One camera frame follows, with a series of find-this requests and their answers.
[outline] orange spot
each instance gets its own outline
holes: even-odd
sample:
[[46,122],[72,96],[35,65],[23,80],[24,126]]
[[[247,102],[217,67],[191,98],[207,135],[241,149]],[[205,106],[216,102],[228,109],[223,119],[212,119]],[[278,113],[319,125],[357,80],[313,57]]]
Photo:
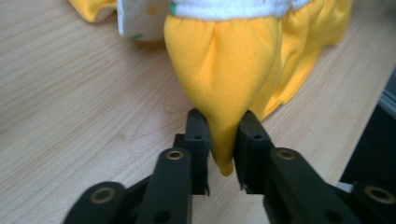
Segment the orange spot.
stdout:
[[146,9],[146,12],[150,15],[150,16],[154,16],[155,14],[157,14],[158,9],[155,6],[149,6]]

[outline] green spot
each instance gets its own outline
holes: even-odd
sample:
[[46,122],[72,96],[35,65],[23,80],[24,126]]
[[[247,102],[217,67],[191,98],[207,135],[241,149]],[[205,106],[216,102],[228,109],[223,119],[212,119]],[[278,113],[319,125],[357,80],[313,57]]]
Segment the green spot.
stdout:
[[171,2],[171,5],[169,5],[169,11],[172,16],[176,16],[176,3]]
[[129,38],[131,38],[131,39],[141,39],[142,37],[143,37],[143,35],[139,34],[139,35],[132,35]]

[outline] yellow fabric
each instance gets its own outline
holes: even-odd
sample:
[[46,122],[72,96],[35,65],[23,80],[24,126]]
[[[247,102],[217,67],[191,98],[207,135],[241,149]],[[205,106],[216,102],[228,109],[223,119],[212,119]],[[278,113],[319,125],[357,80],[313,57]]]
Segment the yellow fabric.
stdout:
[[199,21],[168,16],[164,34],[177,77],[206,116],[212,154],[233,171],[233,141],[248,109],[264,119],[299,90],[320,49],[342,38],[350,0],[315,0],[273,17]]
[[88,22],[102,21],[117,9],[117,0],[69,0],[69,2]]

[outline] light wood tabletop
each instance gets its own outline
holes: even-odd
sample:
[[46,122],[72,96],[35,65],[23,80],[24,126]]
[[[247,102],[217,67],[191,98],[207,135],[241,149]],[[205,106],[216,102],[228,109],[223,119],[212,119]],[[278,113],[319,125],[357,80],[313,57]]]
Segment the light wood tabletop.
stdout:
[[[336,184],[396,64],[396,2],[356,0],[345,40],[263,122]],[[163,42],[123,39],[66,1],[0,2],[0,223],[61,223],[88,187],[150,175],[192,104]],[[262,196],[210,159],[192,223],[267,223]]]

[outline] wooden surface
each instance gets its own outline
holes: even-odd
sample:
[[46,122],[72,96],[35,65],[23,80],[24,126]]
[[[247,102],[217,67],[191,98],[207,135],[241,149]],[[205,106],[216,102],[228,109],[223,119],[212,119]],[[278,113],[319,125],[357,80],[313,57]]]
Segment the wooden surface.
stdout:
[[[345,41],[323,51],[263,125],[335,184],[396,64],[396,2],[356,0]],[[0,223],[60,223],[88,187],[131,186],[184,132],[191,103],[163,43],[84,22],[67,1],[0,2]],[[193,223],[265,223],[262,197],[209,163]]]

